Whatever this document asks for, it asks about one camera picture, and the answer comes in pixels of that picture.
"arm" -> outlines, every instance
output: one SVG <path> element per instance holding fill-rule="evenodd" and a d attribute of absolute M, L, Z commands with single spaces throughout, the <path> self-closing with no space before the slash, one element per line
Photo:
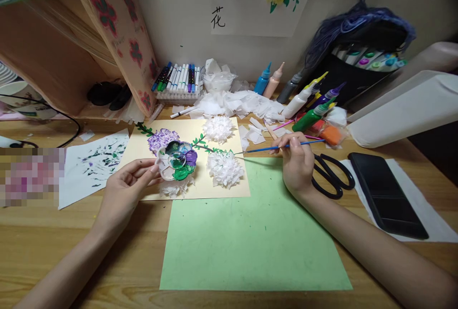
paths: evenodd
<path fill-rule="evenodd" d="M 319 193 L 311 184 L 314 157 L 301 133 L 283 148 L 283 180 L 298 202 L 407 308 L 457 308 L 458 284 L 447 272 L 384 231 Z"/>
<path fill-rule="evenodd" d="M 155 159 L 135 160 L 107 181 L 97 219 L 87 236 L 15 306 L 68 308 L 132 216 L 142 190 L 162 182 Z"/>

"hand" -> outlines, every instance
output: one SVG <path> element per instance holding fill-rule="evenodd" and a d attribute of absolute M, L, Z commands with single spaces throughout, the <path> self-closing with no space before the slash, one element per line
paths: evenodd
<path fill-rule="evenodd" d="M 120 234 L 134 212 L 142 191 L 162 183 L 156 159 L 134 160 L 108 178 L 105 194 L 93 229 L 103 234 Z"/>
<path fill-rule="evenodd" d="M 272 147 L 278 146 L 283 152 L 283 181 L 289 192 L 295 197 L 306 195 L 312 191 L 312 174 L 315 157 L 312 149 L 306 142 L 303 133 L 297 132 L 285 134 L 272 143 Z"/>

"white paper flower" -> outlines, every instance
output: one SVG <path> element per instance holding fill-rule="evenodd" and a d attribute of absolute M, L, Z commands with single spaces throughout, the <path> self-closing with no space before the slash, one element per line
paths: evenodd
<path fill-rule="evenodd" d="M 194 177 L 192 175 L 188 175 L 181 181 L 172 180 L 163 182 L 159 185 L 159 194 L 161 196 L 169 196 L 171 199 L 175 199 L 177 196 L 182 194 L 184 198 L 187 188 L 191 184 L 195 184 Z"/>
<path fill-rule="evenodd" d="M 244 175 L 243 168 L 232 152 L 213 152 L 208 155 L 207 169 L 213 177 L 213 186 L 220 185 L 228 189 L 240 182 Z"/>
<path fill-rule="evenodd" d="M 208 140 L 222 144 L 234 135 L 232 129 L 235 129 L 235 126 L 228 117 L 216 116 L 207 119 L 202 128 L 204 130 L 204 135 Z"/>

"green paper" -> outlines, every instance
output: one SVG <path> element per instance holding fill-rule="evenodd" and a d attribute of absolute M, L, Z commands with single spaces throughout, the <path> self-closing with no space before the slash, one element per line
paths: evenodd
<path fill-rule="evenodd" d="M 245 166 L 251 197 L 173 202 L 160 289 L 353 289 L 330 235 L 284 186 L 282 159 Z"/>

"fingernail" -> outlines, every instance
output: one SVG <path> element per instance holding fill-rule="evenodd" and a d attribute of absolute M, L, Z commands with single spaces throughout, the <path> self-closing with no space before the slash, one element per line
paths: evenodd
<path fill-rule="evenodd" d="M 291 139 L 291 145 L 293 145 L 294 147 L 297 147 L 297 146 L 299 146 L 301 144 L 299 143 L 299 140 L 297 139 L 297 137 L 293 137 Z"/>

